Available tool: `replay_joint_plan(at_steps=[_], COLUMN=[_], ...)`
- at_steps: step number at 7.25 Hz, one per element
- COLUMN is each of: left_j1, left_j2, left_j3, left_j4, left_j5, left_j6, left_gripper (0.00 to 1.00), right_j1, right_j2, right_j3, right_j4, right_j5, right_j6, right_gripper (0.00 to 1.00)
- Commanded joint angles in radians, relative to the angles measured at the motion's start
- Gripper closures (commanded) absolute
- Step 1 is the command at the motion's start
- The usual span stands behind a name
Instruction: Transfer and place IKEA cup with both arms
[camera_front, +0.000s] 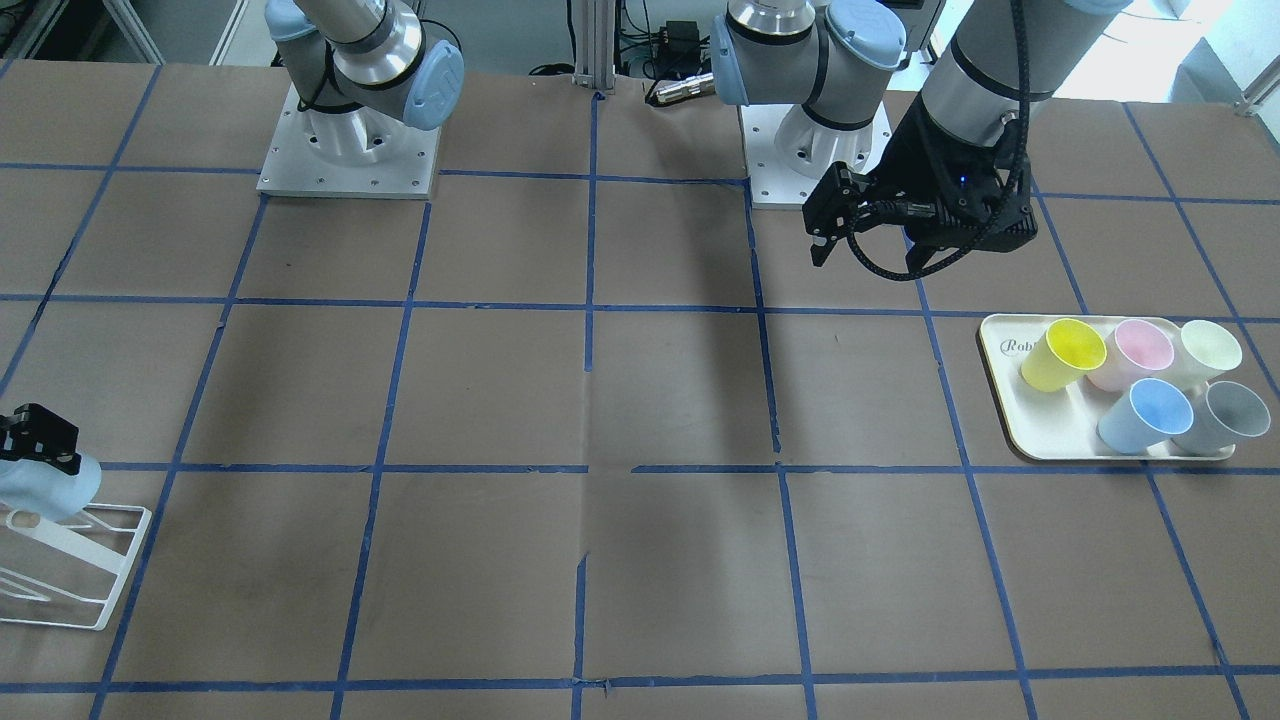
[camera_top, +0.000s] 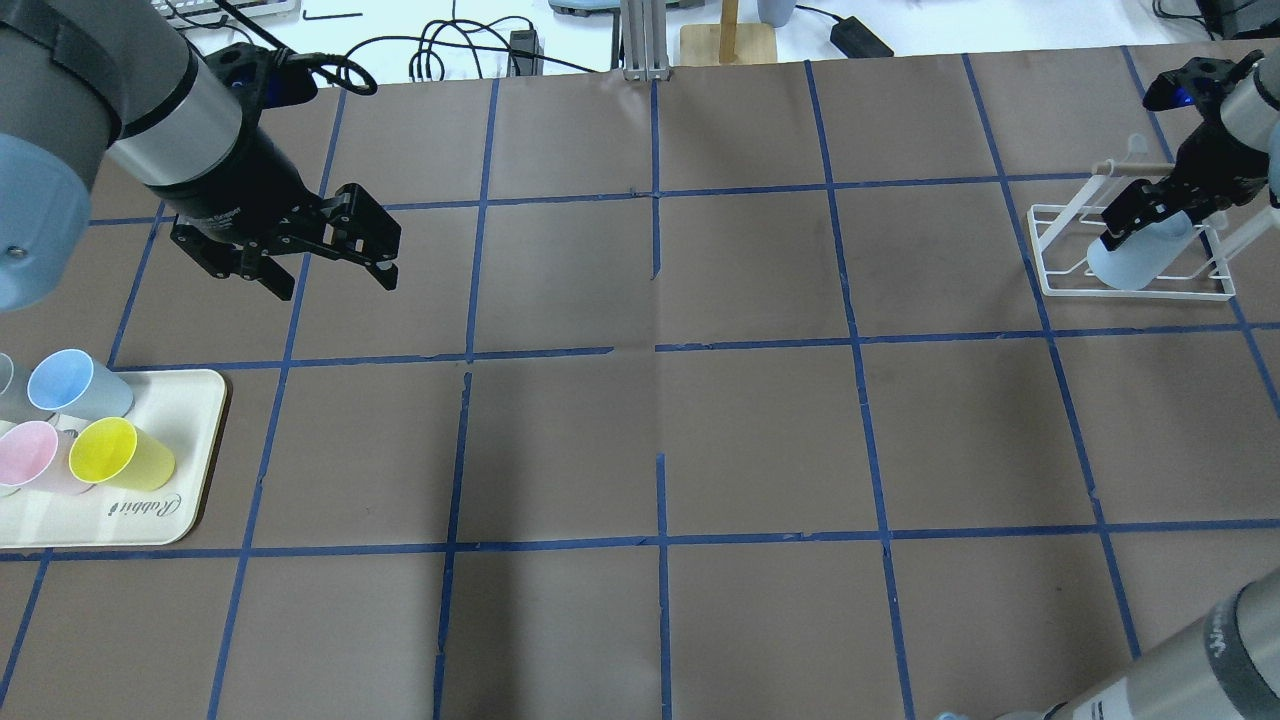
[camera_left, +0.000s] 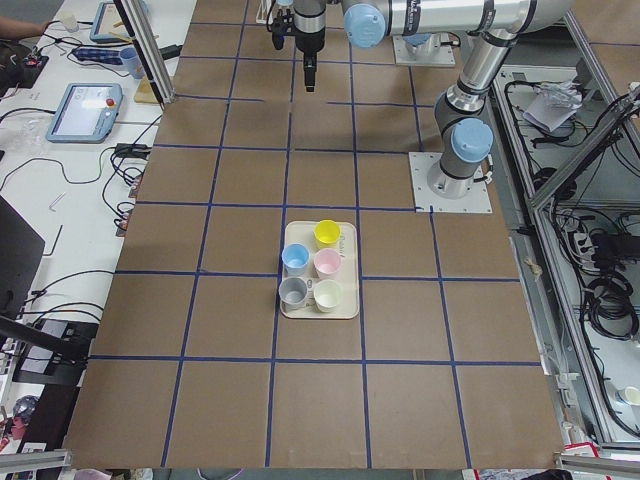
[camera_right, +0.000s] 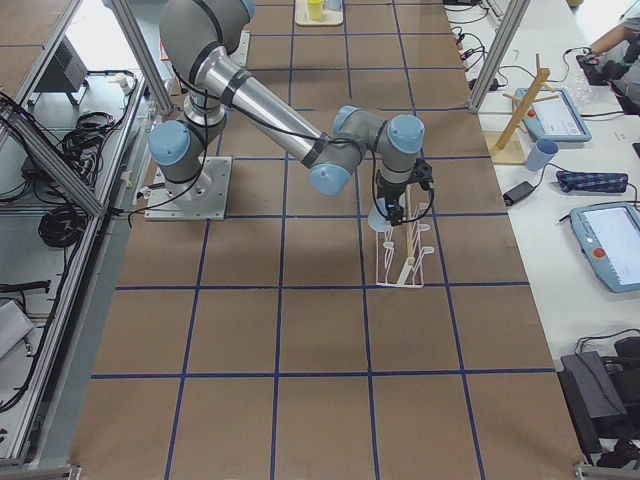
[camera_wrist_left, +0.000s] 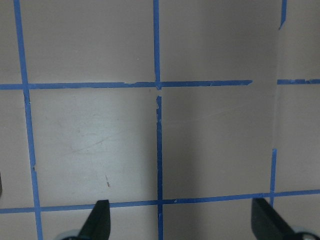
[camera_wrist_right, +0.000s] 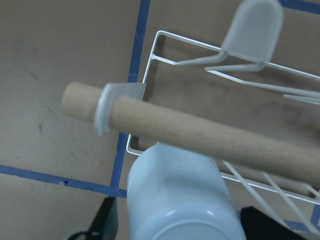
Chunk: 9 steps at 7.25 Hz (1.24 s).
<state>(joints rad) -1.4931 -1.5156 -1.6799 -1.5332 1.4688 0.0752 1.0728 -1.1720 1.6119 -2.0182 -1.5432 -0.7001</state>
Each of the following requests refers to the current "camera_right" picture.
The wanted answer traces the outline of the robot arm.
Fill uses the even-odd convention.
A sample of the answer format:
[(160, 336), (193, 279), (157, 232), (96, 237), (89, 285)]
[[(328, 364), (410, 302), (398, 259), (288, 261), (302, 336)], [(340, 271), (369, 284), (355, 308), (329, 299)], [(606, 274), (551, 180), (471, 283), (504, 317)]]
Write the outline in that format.
[(404, 206), (407, 187), (434, 192), (432, 168), (420, 156), (422, 121), (412, 115), (387, 120), (344, 106), (331, 134), (316, 128), (231, 59), (254, 13), (252, 1), (169, 1), (162, 8), (160, 40), (187, 90), (181, 115), (158, 125), (149, 138), (167, 186), (196, 187), (202, 156), (234, 110), (308, 168), (310, 183), (324, 195), (339, 194), (370, 153), (370, 227), (384, 232), (411, 222)]

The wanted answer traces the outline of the person forearm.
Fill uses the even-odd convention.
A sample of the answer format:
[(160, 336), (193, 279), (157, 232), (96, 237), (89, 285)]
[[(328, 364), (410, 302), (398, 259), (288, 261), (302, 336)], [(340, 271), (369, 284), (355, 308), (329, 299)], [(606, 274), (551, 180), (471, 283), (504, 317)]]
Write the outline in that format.
[(619, 24), (606, 32), (590, 45), (591, 52), (599, 56), (610, 51), (616, 45), (627, 40), (635, 34), (635, 30)]

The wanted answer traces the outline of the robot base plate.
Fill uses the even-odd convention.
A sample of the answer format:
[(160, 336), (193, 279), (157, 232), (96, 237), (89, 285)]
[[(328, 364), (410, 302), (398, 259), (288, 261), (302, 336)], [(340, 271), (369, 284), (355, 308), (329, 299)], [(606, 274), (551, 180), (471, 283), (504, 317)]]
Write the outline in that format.
[(147, 196), (150, 209), (144, 211), (149, 221), (222, 221), (226, 216), (227, 196), (232, 172), (232, 157), (207, 156), (200, 177), (192, 182), (167, 182), (160, 167), (154, 181), (163, 186)]

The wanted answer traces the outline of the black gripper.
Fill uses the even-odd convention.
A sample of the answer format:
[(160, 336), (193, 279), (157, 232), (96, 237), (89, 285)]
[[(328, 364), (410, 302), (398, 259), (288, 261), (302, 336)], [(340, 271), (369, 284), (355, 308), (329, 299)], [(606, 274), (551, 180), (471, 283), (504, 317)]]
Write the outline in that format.
[(387, 180), (376, 181), (376, 202), (382, 213), (388, 213), (391, 226), (403, 223), (404, 206), (401, 197), (404, 195), (404, 183), (392, 183)]

